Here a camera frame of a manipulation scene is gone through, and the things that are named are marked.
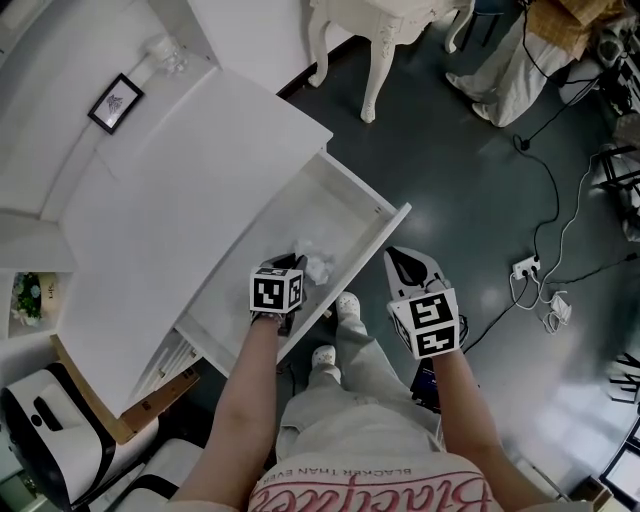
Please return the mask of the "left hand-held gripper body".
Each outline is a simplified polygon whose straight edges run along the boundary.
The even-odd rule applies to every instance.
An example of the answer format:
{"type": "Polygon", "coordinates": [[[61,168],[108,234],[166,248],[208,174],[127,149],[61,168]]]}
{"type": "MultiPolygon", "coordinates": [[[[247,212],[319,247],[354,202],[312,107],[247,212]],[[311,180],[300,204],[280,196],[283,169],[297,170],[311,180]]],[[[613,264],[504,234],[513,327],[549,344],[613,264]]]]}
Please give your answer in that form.
{"type": "Polygon", "coordinates": [[[256,267],[250,276],[249,310],[252,321],[275,317],[278,334],[289,336],[296,312],[305,301],[304,272],[299,269],[256,267]]]}

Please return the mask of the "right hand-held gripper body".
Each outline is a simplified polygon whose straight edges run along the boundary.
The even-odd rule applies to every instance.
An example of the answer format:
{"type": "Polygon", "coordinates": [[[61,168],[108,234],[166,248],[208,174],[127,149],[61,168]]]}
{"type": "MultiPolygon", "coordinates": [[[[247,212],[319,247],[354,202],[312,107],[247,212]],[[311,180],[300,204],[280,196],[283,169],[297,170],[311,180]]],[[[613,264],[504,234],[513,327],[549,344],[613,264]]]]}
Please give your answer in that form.
{"type": "Polygon", "coordinates": [[[459,348],[459,309],[455,290],[436,277],[427,284],[389,281],[387,311],[394,330],[415,359],[433,358],[459,348]]]}

